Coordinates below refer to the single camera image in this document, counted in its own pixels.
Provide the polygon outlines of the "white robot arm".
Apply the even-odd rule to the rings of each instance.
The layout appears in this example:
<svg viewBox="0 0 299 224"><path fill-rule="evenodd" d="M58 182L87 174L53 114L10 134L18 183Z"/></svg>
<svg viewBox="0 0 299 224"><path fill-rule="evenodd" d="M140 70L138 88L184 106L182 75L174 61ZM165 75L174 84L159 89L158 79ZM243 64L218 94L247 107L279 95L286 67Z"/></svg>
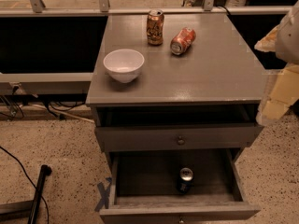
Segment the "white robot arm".
<svg viewBox="0 0 299 224"><path fill-rule="evenodd" d="M274 52L286 66L267 78L258 107L257 122L267 126L282 118L299 100L299 1L254 48Z"/></svg>

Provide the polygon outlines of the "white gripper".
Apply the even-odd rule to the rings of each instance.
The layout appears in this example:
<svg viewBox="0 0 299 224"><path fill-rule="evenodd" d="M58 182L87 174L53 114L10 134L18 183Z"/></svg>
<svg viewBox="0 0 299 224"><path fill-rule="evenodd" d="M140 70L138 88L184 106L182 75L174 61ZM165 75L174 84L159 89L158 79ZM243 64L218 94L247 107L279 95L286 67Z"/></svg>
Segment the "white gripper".
<svg viewBox="0 0 299 224"><path fill-rule="evenodd" d="M268 126L281 119L298 100L299 65L288 63L285 68L270 72L256 121Z"/></svg>

